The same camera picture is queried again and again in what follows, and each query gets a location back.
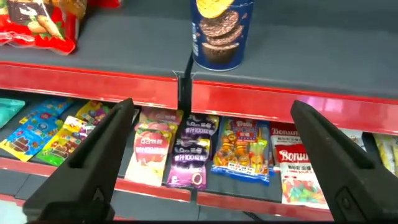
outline packaged food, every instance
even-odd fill
[[[95,128],[92,124],[68,116],[61,130],[44,146],[36,157],[53,166],[61,165]]]
[[[225,71],[243,61],[254,0],[191,0],[193,59]]]
[[[396,161],[394,157],[394,146],[398,140],[397,136],[390,136],[386,134],[373,134],[376,141],[377,148],[379,149],[381,161],[386,169],[394,175],[398,175],[396,169]]]
[[[206,161],[210,155],[210,140],[178,139],[173,152],[167,186],[206,189]]]
[[[211,171],[246,182],[269,184],[268,141],[262,131],[267,121],[223,118]]]
[[[296,130],[294,124],[271,122],[271,143],[272,155],[274,156],[274,170],[279,170],[278,154],[276,153],[276,146],[301,144],[299,132]]]
[[[350,130],[350,129],[340,129],[345,135],[347,135],[351,140],[353,140],[357,145],[359,145],[365,152],[366,148],[362,140],[363,131]]]
[[[156,187],[162,185],[172,133],[139,128],[125,179]]]
[[[76,48],[86,0],[0,0],[0,44],[69,54]]]
[[[76,118],[97,125],[110,112],[101,102],[90,100],[76,114]]]
[[[98,7],[120,7],[123,3],[123,0],[88,0],[89,6],[98,6]]]
[[[62,121],[51,114],[37,114],[3,140],[0,147],[27,162],[43,149],[61,126]]]
[[[303,144],[276,145],[282,180],[282,203],[328,209]]]
[[[0,98],[0,128],[24,106],[25,101]]]
[[[52,98],[43,101],[39,106],[33,109],[27,116],[23,117],[19,122],[26,123],[30,118],[37,114],[47,113],[53,117],[60,116],[73,103],[71,98]]]

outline gummy candy bag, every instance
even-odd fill
[[[51,114],[37,114],[3,140],[0,147],[18,159],[27,162],[43,149],[61,126],[62,121]]]
[[[328,209],[303,144],[276,145],[282,180],[282,203]]]
[[[0,128],[25,106],[25,101],[0,98]]]
[[[36,157],[53,166],[61,165],[95,127],[68,116],[61,130],[44,146]]]

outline red snack bag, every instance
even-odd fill
[[[303,144],[276,145],[282,203],[328,209]]]
[[[120,7],[123,0],[88,0],[89,6]]]
[[[76,48],[87,0],[0,0],[0,45],[52,49]]]

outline candy bag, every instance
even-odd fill
[[[269,184],[268,141],[262,138],[266,121],[223,118],[211,171],[246,182]]]
[[[276,145],[282,180],[282,203],[328,209],[303,144]]]
[[[0,0],[0,7],[0,44],[70,54],[86,0]]]
[[[172,133],[139,128],[125,179],[156,187],[162,185]]]
[[[52,98],[43,101],[39,106],[33,109],[27,116],[23,117],[19,122],[21,124],[26,123],[30,118],[37,114],[47,113],[53,117],[60,116],[66,109],[72,105],[73,101],[71,98]]]
[[[89,6],[120,7],[123,0],[88,0]]]
[[[76,118],[97,125],[110,112],[101,102],[90,100],[76,114]]]
[[[25,106],[25,101],[0,98],[0,128]]]
[[[68,116],[61,130],[55,134],[36,157],[53,166],[59,166],[93,129],[93,125]]]
[[[62,121],[56,117],[48,113],[37,114],[3,140],[0,147],[27,162],[43,149],[61,126]]]

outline colorful candy package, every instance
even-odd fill
[[[139,128],[125,179],[156,187],[162,185],[172,133]]]
[[[48,113],[37,114],[3,140],[0,147],[27,162],[43,149],[61,126],[62,121],[56,117]]]
[[[68,116],[61,130],[44,146],[36,157],[53,166],[61,165],[95,128],[92,124]]]
[[[72,105],[71,98],[52,98],[43,101],[39,106],[33,109],[27,116],[23,117],[19,122],[26,123],[29,119],[37,114],[47,113],[53,117],[60,116],[66,109]]]
[[[0,0],[0,44],[70,54],[85,12],[86,0]]]
[[[282,203],[328,209],[303,144],[276,145],[282,180]]]
[[[219,117],[191,114],[173,152],[167,179],[169,187],[194,186],[206,189],[206,161],[211,153],[211,136],[217,132]]]
[[[97,125],[110,112],[101,102],[90,100],[76,114],[76,118]]]
[[[25,101],[0,98],[0,128],[25,106]]]
[[[262,132],[267,121],[223,118],[211,171],[246,182],[269,184],[269,146]]]

